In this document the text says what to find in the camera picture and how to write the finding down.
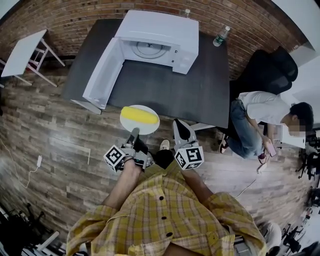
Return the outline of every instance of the dark gray table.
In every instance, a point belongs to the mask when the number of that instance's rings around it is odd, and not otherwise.
[[[82,97],[93,70],[121,19],[100,19],[84,40],[69,71],[62,97],[88,102]],[[199,55],[188,74],[172,67],[126,60],[108,104],[116,107],[145,105],[159,115],[222,128],[229,120],[229,62],[227,45],[199,33]]]

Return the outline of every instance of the jeans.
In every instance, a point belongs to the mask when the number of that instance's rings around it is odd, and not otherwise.
[[[261,155],[264,148],[261,136],[246,118],[246,109],[240,99],[231,103],[230,118],[240,138],[240,141],[231,137],[227,139],[231,150],[244,159]]]

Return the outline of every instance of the shoe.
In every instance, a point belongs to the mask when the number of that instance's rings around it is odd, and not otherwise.
[[[223,154],[227,148],[229,148],[229,145],[227,143],[227,139],[228,139],[228,136],[226,136],[225,134],[222,135],[222,140],[219,140],[219,153],[220,154]]]
[[[258,156],[258,160],[260,164],[264,165],[267,162],[267,155],[266,155],[266,150],[263,150],[263,153]]]
[[[160,145],[160,150],[169,150],[170,149],[170,142],[169,140],[165,139],[164,141],[161,142],[161,145]]]
[[[151,153],[148,152],[148,154],[146,154],[146,166],[145,167],[149,167],[155,164],[155,160],[152,157]]]

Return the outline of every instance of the yellow plaid shirt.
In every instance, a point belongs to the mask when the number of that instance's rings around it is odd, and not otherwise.
[[[152,165],[120,211],[99,205],[71,229],[67,256],[91,242],[91,255],[161,256],[170,243],[209,256],[234,256],[235,235],[266,255],[264,238],[251,215],[227,193],[216,193],[203,204],[173,161],[167,169]]]

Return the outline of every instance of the white cube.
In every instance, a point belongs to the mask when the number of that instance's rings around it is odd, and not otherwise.
[[[112,171],[117,172],[116,166],[120,163],[122,158],[124,158],[126,154],[119,149],[116,145],[113,145],[107,153],[103,156],[106,164],[110,167]]]
[[[205,161],[202,146],[179,148],[174,158],[182,170],[198,168]]]

